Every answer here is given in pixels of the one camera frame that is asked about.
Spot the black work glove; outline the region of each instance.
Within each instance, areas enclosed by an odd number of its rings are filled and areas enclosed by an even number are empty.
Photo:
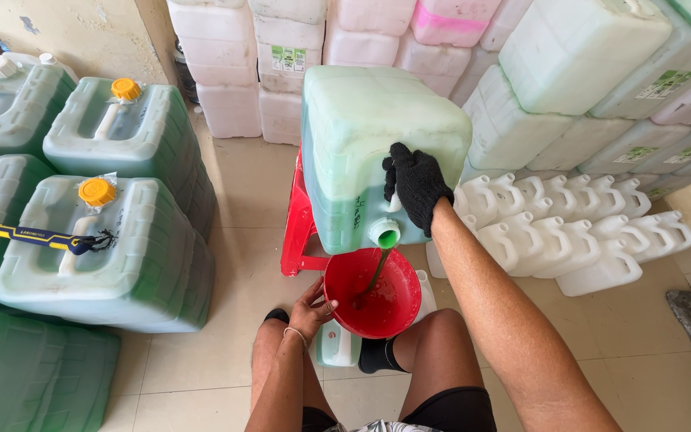
[[[450,204],[455,203],[455,195],[444,182],[436,158],[419,150],[411,153],[406,145],[397,142],[391,145],[391,157],[383,159],[383,169],[383,198],[390,202],[396,191],[409,220],[430,238],[436,202],[447,197]]]

